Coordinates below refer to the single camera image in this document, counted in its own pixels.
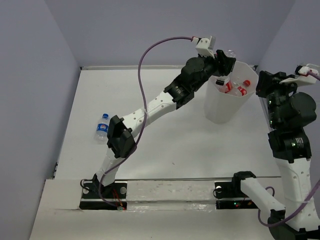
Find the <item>blue pepsi label bottle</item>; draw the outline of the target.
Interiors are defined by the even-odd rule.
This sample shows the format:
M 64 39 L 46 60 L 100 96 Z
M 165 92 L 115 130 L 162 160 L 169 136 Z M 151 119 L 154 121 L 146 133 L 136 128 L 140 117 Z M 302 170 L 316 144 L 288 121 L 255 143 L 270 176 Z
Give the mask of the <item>blue pepsi label bottle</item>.
M 109 124 L 110 124 L 110 117 L 107 113 L 103 113 L 101 118 L 99 119 L 94 139 L 100 143 L 100 144 L 106 144 L 108 141 L 108 130 L 109 130 Z

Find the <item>small red cap bottle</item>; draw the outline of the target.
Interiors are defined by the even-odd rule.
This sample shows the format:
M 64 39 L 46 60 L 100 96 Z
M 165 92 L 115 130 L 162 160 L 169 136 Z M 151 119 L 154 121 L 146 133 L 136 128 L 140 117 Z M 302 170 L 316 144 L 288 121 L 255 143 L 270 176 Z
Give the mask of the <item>small red cap bottle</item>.
M 217 77 L 215 86 L 221 93 L 229 93 L 233 89 L 233 83 L 228 76 Z

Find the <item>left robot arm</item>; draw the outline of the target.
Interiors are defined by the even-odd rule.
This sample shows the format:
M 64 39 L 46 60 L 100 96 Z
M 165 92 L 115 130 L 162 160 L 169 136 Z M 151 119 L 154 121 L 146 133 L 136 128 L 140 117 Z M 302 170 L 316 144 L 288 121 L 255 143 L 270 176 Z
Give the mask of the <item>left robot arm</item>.
M 149 103 L 128 115 L 113 116 L 107 133 L 106 157 L 92 180 L 94 193 L 101 198 L 110 194 L 120 164 L 137 149 L 144 128 L 190 102 L 210 77 L 228 76 L 235 62 L 236 58 L 226 56 L 222 50 L 213 56 L 192 57 L 180 74 Z

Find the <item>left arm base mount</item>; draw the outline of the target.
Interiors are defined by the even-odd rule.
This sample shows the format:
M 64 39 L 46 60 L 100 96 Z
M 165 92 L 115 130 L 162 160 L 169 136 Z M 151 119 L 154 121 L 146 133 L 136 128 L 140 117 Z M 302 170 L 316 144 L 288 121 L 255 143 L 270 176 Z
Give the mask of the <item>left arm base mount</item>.
M 102 186 L 100 194 L 99 184 L 93 183 L 92 179 L 82 179 L 80 186 L 82 188 L 79 203 L 81 210 L 125 211 L 127 209 L 128 183 L 126 181 L 115 181 L 108 187 Z

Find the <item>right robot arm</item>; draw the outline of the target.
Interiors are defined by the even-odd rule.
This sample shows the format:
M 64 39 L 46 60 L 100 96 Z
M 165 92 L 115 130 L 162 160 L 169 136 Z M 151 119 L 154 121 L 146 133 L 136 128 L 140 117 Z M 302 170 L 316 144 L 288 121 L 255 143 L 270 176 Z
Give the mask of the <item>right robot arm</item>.
M 230 190 L 247 196 L 259 213 L 268 214 L 264 224 L 276 240 L 317 240 L 320 219 L 311 185 L 311 145 L 304 127 L 316 120 L 316 102 L 298 87 L 315 84 L 320 78 L 316 68 L 298 66 L 293 75 L 261 71 L 256 94 L 267 101 L 271 128 L 268 142 L 279 168 L 285 202 L 280 203 L 250 171 L 233 175 Z

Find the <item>clear capless bottle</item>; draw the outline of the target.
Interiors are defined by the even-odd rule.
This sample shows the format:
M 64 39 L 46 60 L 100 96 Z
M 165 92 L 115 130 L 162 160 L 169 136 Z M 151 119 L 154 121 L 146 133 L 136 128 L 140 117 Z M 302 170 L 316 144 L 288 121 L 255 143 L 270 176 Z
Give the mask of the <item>clear capless bottle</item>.
M 229 58 L 236 58 L 236 52 L 232 49 L 226 50 L 225 55 Z

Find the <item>large red label bottle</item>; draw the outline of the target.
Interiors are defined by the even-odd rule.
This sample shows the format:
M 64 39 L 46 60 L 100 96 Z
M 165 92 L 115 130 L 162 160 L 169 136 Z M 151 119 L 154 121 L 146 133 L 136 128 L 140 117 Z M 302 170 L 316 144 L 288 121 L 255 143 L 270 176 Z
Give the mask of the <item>large red label bottle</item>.
M 248 87 L 251 86 L 250 80 L 245 80 L 243 82 L 235 82 L 233 84 L 232 95 L 236 97 L 243 97 L 248 93 Z

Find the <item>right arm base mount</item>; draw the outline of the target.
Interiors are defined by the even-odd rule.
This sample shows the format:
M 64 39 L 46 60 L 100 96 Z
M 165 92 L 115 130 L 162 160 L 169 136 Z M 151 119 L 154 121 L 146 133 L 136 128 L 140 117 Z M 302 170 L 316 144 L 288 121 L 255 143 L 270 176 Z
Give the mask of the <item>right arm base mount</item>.
M 231 181 L 214 183 L 213 196 L 217 210 L 257 209 L 257 205 L 243 192 L 237 190 Z

